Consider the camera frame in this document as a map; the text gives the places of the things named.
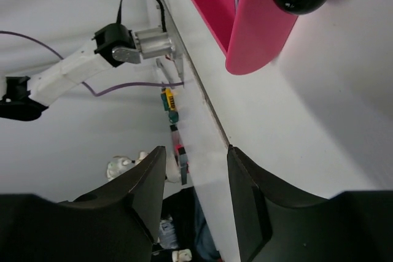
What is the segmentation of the pink bottom drawer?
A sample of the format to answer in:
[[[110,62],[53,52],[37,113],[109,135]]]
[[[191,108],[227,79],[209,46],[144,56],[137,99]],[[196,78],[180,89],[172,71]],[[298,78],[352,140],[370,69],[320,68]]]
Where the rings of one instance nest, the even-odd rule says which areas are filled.
[[[281,52],[297,17],[326,0],[192,0],[233,75],[264,67]]]

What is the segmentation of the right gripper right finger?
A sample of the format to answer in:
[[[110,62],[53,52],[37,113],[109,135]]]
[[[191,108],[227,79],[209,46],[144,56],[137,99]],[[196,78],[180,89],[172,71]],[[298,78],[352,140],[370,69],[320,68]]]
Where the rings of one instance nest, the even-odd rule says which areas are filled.
[[[322,198],[253,162],[227,154],[242,261],[391,261],[392,192],[344,191]]]

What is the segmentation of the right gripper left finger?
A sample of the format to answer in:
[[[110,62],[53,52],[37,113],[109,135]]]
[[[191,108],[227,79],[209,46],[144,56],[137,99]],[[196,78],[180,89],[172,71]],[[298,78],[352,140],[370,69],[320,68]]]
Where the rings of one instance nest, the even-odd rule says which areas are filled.
[[[74,201],[1,196],[2,261],[149,261],[158,240],[166,150]]]

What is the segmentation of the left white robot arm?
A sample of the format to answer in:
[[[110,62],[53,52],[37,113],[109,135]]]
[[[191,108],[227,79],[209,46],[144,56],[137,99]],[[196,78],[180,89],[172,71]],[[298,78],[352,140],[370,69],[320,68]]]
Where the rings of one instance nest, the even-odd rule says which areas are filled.
[[[132,33],[124,25],[109,24],[50,68],[31,77],[1,78],[1,117],[36,120],[60,96],[100,72],[175,51],[175,42],[161,28]]]

